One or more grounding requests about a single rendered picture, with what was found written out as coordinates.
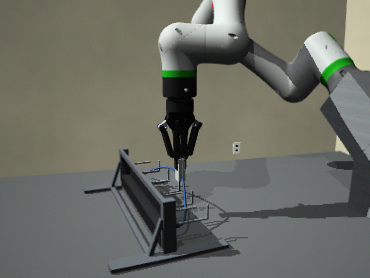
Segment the black patch panel rack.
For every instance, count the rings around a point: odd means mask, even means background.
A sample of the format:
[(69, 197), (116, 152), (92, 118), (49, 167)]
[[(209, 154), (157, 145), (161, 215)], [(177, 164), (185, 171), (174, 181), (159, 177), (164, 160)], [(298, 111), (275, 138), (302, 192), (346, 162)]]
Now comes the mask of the black patch panel rack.
[[(176, 205), (176, 200), (173, 197), (164, 199), (163, 196), (182, 194), (182, 192), (180, 192), (180, 182), (179, 190), (159, 193), (152, 184), (169, 182), (169, 169), (168, 180), (164, 180), (162, 177), (147, 179), (144, 174), (150, 172), (160, 172), (160, 169), (141, 172), (141, 170), (135, 164), (143, 163), (151, 163), (151, 161), (134, 163), (129, 158), (129, 149), (119, 148), (119, 161), (117, 163), (117, 167), (111, 184), (83, 187), (84, 193), (107, 190), (112, 191), (129, 226), (131, 227), (138, 243), (140, 244), (144, 252), (144, 254), (140, 255), (109, 260), (108, 266), (111, 274), (229, 248), (229, 244), (222, 237), (177, 247), (176, 225), (208, 220), (209, 204), (207, 204), (207, 218), (176, 223), (176, 211), (193, 209), (197, 208), (197, 206), (176, 209), (176, 207), (184, 206), (184, 204)], [(115, 184), (119, 170), (121, 182)], [(139, 229), (137, 228), (116, 189), (123, 189), (135, 211), (137, 212), (143, 224), (150, 233), (151, 237), (153, 236), (149, 247), (142, 237)], [(155, 251), (156, 246), (158, 246), (158, 248), (160, 249), (159, 251)]]

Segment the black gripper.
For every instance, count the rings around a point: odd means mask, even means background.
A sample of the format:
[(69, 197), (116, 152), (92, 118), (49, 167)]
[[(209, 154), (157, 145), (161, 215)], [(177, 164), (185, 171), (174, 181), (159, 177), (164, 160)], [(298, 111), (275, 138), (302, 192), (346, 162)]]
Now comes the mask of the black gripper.
[[(157, 125), (161, 131), (167, 154), (174, 158), (175, 179), (181, 182), (181, 176), (186, 181), (186, 159), (193, 155), (198, 132), (202, 123), (193, 114), (194, 100), (166, 100), (165, 121)], [(172, 130), (173, 148), (167, 132), (167, 125)], [(192, 125), (187, 144), (188, 129)]]

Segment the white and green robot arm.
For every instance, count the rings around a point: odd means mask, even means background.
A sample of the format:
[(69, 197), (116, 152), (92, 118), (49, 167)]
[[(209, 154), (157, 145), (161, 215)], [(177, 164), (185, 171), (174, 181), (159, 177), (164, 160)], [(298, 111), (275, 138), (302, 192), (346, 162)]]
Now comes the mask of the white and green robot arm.
[(361, 71), (327, 32), (310, 36), (292, 62), (280, 59), (249, 39), (245, 6), (246, 0), (204, 0), (191, 24), (174, 23), (162, 31), (159, 50), (164, 97), (196, 97), (200, 63), (240, 62), (291, 103), (303, 101), (320, 82), (330, 96), (347, 72)]

